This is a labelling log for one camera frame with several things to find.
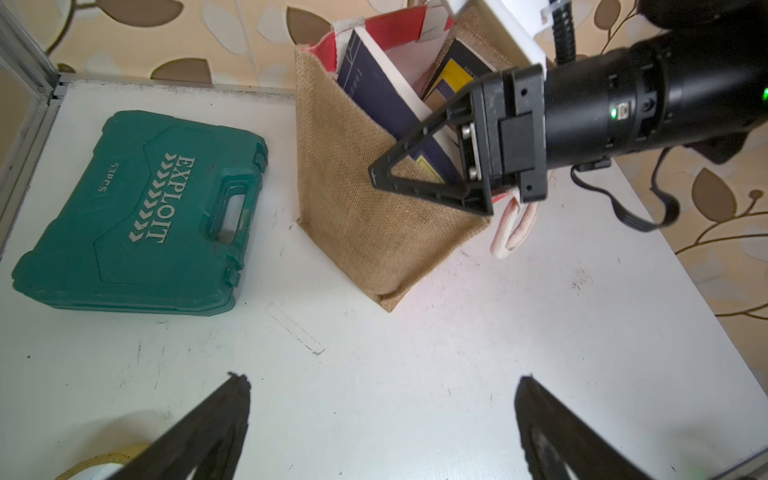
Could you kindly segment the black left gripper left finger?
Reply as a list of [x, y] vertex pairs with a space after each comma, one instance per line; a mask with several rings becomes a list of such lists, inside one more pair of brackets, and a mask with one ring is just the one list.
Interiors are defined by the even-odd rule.
[[229, 378], [183, 419], [111, 477], [232, 479], [248, 430], [251, 385]]

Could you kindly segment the dark book large white characters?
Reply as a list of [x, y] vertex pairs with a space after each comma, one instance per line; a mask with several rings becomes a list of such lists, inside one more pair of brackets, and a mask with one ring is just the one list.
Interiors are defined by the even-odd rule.
[[472, 81], [494, 72], [495, 68], [462, 40], [451, 42], [427, 83], [422, 100], [437, 111]]

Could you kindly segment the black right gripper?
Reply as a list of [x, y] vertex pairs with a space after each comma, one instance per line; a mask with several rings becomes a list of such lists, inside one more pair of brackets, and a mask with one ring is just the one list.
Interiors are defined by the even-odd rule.
[[[397, 173], [425, 160], [438, 180]], [[374, 161], [372, 186], [479, 216], [493, 214], [491, 189], [519, 189], [523, 203], [548, 194], [544, 69], [490, 73], [470, 82]]]

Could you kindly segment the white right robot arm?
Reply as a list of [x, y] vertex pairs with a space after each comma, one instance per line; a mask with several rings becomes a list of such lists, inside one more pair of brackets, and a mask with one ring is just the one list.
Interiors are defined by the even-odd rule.
[[[571, 14], [558, 7], [553, 70], [512, 68], [470, 82], [370, 165], [372, 186], [489, 216], [499, 189], [544, 200], [557, 168], [578, 180], [616, 156], [677, 146], [729, 161], [767, 119], [766, 3], [641, 1], [637, 11], [659, 36], [580, 60]], [[446, 126], [459, 136], [462, 183], [394, 174]]]

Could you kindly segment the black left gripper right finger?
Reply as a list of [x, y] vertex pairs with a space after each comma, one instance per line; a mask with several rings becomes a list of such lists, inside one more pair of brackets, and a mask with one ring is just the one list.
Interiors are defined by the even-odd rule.
[[648, 477], [535, 378], [520, 378], [514, 406], [521, 445], [532, 478]]

